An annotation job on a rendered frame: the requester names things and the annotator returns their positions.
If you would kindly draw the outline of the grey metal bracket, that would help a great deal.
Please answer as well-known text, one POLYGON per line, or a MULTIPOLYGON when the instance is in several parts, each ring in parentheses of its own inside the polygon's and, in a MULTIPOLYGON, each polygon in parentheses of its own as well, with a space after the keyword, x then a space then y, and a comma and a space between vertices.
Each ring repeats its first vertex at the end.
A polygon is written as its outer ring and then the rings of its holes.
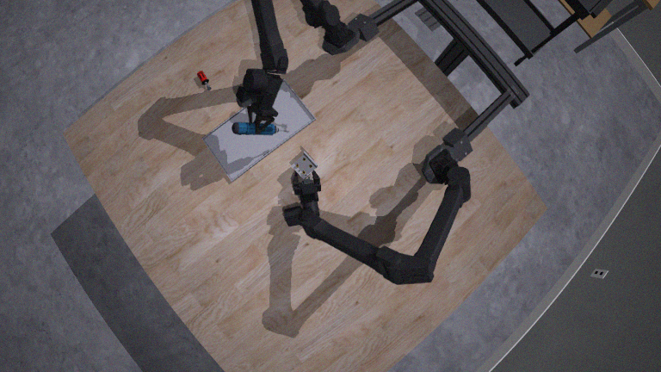
POLYGON ((305 179, 318 167, 318 165, 312 160, 312 158, 306 152, 304 152, 304 154, 291 166, 303 179, 305 179), (303 158, 305 158, 306 161, 304 161, 303 158), (299 167, 296 167, 297 164, 299 165, 299 167), (312 168, 309 167, 310 165, 312 165, 312 168), (305 174, 302 173, 303 171, 305 172, 305 174))

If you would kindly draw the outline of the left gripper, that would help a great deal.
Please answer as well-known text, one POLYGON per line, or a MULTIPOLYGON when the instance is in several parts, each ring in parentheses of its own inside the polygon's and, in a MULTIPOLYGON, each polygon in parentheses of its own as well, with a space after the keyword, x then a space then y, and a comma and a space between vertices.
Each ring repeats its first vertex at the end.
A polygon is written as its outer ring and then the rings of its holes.
MULTIPOLYGON (((314 186, 317 186, 317 191, 318 192, 321 191, 320 178, 319 178, 318 174, 315 172, 315 170, 312 172, 312 176, 313 176, 314 186), (315 177, 315 180, 314 180, 314 177, 315 177)), ((301 188, 301 185, 302 185, 302 182, 299 182, 298 173, 295 171, 295 175, 294 175, 294 179, 293 179, 293 190, 294 190, 295 195, 299 195, 299 189, 301 188)), ((318 201, 312 200, 312 202, 318 202, 318 201)), ((308 203, 308 201, 303 202, 302 205, 305 204, 305 203, 308 203)))

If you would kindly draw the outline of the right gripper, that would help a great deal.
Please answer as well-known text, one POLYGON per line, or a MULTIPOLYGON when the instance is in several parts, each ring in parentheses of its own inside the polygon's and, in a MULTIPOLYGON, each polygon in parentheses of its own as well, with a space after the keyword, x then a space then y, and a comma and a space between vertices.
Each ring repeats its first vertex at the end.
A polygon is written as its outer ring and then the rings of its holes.
POLYGON ((256 134, 259 134, 265 127, 267 127, 270 123, 272 123, 275 120, 274 117, 277 117, 277 115, 279 114, 273 108, 273 104, 275 102, 275 99, 276 99, 277 95, 271 94, 271 96, 273 96, 273 99, 272 99, 272 102, 269 106, 269 110, 259 109, 254 103, 252 103, 250 106, 247 107, 249 122, 250 123, 256 123, 256 134), (253 112, 256 114, 256 119, 254 120, 254 122, 252 122, 252 113, 253 112), (261 121, 266 121, 266 122, 259 129, 261 121))

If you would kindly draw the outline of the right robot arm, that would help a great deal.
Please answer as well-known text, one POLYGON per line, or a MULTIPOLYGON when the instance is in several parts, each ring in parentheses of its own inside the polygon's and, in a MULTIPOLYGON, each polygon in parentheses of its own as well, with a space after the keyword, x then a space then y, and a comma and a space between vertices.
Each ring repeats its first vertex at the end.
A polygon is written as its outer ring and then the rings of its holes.
MULTIPOLYGON (((303 4, 302 10, 305 12, 307 24, 314 28, 322 26, 327 31, 325 32, 327 38, 324 36, 327 42, 341 48, 355 37, 355 32, 340 21, 338 8, 331 5, 328 0, 300 1, 303 4)), ((244 87, 238 86, 236 98, 240 108, 254 103, 259 109, 269 110, 273 99, 271 94, 278 94, 283 81, 280 75, 270 73, 286 74, 287 49, 284 49, 280 37, 272 0, 251 0, 251 3, 259 34, 263 68, 246 70, 244 87), (271 70, 274 71, 269 72, 271 70), (266 91, 269 95, 261 91, 266 91)))

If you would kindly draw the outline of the blue nut driver barrel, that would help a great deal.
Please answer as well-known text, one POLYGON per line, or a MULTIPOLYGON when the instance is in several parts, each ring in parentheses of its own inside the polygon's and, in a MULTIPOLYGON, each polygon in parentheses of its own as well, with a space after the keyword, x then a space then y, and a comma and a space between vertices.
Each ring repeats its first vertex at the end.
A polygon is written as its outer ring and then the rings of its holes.
MULTIPOLYGON (((264 123, 260 123, 259 129, 263 126, 264 123)), ((241 134, 256 134, 256 123, 249 123, 249 122, 235 122, 232 125, 232 131, 235 134, 241 135, 241 134)), ((265 127, 260 134, 258 135, 273 135, 274 133, 277 133, 279 131, 284 131, 284 132, 290 132, 289 128, 284 128, 280 129, 277 126, 274 126, 273 124, 269 124, 267 127, 265 127)))

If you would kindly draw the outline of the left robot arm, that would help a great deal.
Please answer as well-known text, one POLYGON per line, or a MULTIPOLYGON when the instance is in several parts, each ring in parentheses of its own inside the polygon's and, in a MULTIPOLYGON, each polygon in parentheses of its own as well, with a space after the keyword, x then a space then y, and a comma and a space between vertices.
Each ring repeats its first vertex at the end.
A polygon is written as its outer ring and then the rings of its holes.
POLYGON ((321 219, 318 203, 315 202, 318 201, 317 186, 314 186, 310 178, 301 181, 303 194, 302 188, 299 189, 300 203, 306 201, 308 203, 303 204, 303 208, 297 206, 285 209, 285 221, 288 226, 302 225, 307 236, 321 240, 366 264, 394 284, 432 282, 437 259, 454 223, 455 216, 463 203, 471 198, 471 179, 469 170, 457 166, 457 161, 452 159, 447 149, 443 149, 432 158, 429 165, 438 183, 447 185, 449 182, 449 184, 436 216, 414 256, 399 253, 386 246, 379 248, 371 245, 321 219))

